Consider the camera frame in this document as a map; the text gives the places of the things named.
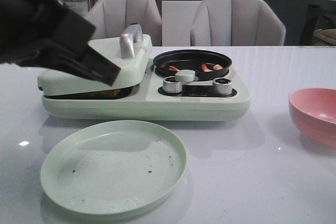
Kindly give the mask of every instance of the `plate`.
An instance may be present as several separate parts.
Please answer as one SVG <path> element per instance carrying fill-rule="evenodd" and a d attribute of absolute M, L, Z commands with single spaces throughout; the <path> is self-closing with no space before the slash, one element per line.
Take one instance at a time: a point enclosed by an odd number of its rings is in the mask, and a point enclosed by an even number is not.
<path fill-rule="evenodd" d="M 165 200 L 185 169 L 185 147 L 170 130 L 112 121 L 61 141 L 44 160 L 40 178 L 48 197 L 70 211 L 123 219 Z"/>

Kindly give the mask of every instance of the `white table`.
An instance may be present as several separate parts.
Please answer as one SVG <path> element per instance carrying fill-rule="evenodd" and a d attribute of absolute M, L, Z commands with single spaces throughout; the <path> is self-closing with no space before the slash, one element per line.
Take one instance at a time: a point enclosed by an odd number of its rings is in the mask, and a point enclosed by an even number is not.
<path fill-rule="evenodd" d="M 172 49 L 157 47 L 152 55 Z M 300 88 L 336 88 L 336 49 L 201 49 L 232 58 L 250 88 L 251 108 L 227 123 L 157 121 L 183 140 L 186 174 L 163 204 L 119 222 L 70 215 L 45 195 L 39 180 L 51 148 L 102 121 L 48 115 L 36 84 L 41 69 L 1 65 L 0 223 L 336 223 L 336 150 L 300 134 L 287 100 Z"/>

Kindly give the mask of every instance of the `fruit bowl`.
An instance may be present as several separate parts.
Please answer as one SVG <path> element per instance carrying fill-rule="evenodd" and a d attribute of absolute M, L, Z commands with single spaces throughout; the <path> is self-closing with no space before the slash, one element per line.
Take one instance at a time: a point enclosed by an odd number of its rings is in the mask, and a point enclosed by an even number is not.
<path fill-rule="evenodd" d="M 307 137 L 336 147 L 336 89 L 306 88 L 289 95 L 295 126 Z"/>

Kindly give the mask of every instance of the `silver knob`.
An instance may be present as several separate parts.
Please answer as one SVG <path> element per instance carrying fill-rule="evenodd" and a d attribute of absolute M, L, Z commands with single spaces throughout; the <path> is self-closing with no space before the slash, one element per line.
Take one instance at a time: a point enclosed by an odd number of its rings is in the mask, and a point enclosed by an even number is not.
<path fill-rule="evenodd" d="M 174 76 L 168 76 L 163 79 L 162 89 L 169 94 L 178 94 L 182 92 L 182 83 L 177 81 Z"/>
<path fill-rule="evenodd" d="M 232 82 L 225 78 L 216 78 L 212 81 L 212 92 L 219 95 L 232 93 Z"/>

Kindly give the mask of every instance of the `frying pan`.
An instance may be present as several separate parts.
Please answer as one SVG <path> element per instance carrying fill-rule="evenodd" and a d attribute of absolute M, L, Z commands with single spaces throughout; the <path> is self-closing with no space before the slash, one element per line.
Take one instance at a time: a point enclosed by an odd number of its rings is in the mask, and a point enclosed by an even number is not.
<path fill-rule="evenodd" d="M 179 70 L 189 69 L 194 70 L 198 81 L 209 81 L 218 77 L 223 77 L 227 74 L 228 68 L 232 61 L 226 55 L 217 52 L 197 49 L 183 49 L 164 52 L 157 55 L 153 59 L 157 73 L 167 76 L 174 76 L 176 71 L 170 70 L 170 66 L 174 66 Z M 204 72 L 202 64 L 206 63 L 208 69 L 213 69 L 213 66 L 219 64 L 223 69 Z"/>

